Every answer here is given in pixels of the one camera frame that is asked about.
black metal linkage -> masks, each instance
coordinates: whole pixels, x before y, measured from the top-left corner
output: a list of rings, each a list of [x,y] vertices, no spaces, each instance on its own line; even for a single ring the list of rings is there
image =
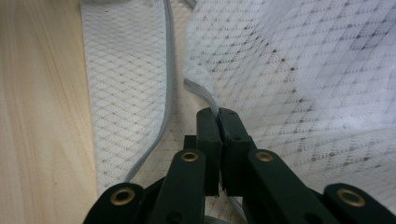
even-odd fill
[[[143,223],[144,190],[136,184],[121,183],[106,190],[93,205],[84,224]]]
[[[219,126],[210,108],[200,110],[196,120],[196,148],[206,155],[205,195],[218,196],[222,146]]]
[[[384,205],[363,190],[347,184],[327,186],[322,201],[343,223],[396,223],[396,216]]]
[[[252,148],[251,138],[238,114],[232,110],[219,110],[218,125],[224,143],[221,161],[223,188],[228,196],[242,196],[243,164]]]
[[[163,181],[149,224],[201,224],[205,211],[205,154],[179,151]]]
[[[337,219],[319,201],[317,196],[307,188],[294,172],[269,150],[252,150],[247,156],[247,188],[244,203],[248,199],[257,203],[269,216],[264,217],[248,209],[249,223],[339,223]]]

gray fabric trim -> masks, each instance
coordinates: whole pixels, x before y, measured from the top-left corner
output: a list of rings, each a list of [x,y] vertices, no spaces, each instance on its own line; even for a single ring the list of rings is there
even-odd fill
[[[207,102],[210,108],[212,109],[213,114],[215,116],[218,115],[219,107],[216,104],[215,99],[213,99],[212,95],[205,88],[186,78],[184,79],[183,85],[184,85],[184,89],[191,92],[192,94],[198,95],[205,102]]]
[[[163,134],[165,133],[167,124],[169,119],[171,118],[172,113],[172,103],[174,99],[174,73],[175,73],[175,53],[174,53],[174,42],[173,42],[173,26],[172,26],[172,15],[170,12],[170,3],[169,0],[163,0],[164,10],[165,10],[165,25],[166,25],[166,102],[165,102],[165,111],[163,116],[163,124],[161,125],[161,129],[157,135],[157,138],[148,148],[146,153],[142,158],[131,168],[131,170],[126,175],[124,181],[131,182],[132,178],[137,174],[139,169],[145,163],[149,154],[154,150],[154,148],[160,142]]]
[[[238,212],[238,214],[244,219],[247,220],[247,217],[245,216],[244,213],[244,209],[242,208],[242,204],[240,204],[235,197],[228,197],[228,199],[230,200],[231,204],[233,205],[233,207],[236,209],[236,211]]]

diamond mesh pattern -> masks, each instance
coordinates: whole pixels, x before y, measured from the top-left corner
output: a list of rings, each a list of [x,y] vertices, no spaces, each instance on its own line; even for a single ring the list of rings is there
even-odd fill
[[[163,123],[163,1],[83,1],[82,19],[99,193],[123,181]]]
[[[184,62],[185,33],[191,17],[191,9],[183,0],[171,0],[171,10],[174,27],[176,73],[175,89],[176,96],[173,102],[172,117],[169,120],[167,130],[147,162],[133,179],[147,187],[166,175],[167,169],[175,154],[183,148],[184,135],[196,134],[196,113],[207,107],[207,104],[197,96],[188,93],[183,88],[182,65]],[[205,214],[217,217],[232,223],[244,223],[244,220],[235,212],[234,208],[223,193],[219,198],[206,198]]]
[[[184,75],[310,188],[346,182],[396,212],[395,22],[392,1],[201,0]]]

white mesh fabric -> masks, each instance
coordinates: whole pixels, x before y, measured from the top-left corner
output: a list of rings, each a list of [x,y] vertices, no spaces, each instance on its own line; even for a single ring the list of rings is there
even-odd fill
[[[207,104],[199,97],[183,88],[184,77],[181,71],[184,62],[185,33],[191,17],[191,9],[183,0],[171,0],[170,3],[176,56],[175,100],[172,106],[172,117],[161,142],[132,181],[143,187],[151,185],[166,175],[175,154],[183,148],[184,135],[196,134],[196,113],[207,107]],[[231,223],[244,223],[223,192],[220,193],[219,198],[206,198],[205,214]]]
[[[162,0],[83,1],[98,191],[123,181],[163,125],[166,35]]]
[[[345,182],[396,213],[394,1],[200,0],[185,78],[322,192]]]

wooden table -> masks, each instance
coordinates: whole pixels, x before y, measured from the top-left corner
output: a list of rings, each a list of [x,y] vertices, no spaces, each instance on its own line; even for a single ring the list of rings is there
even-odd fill
[[[0,223],[81,223],[96,200],[79,0],[0,1]]]

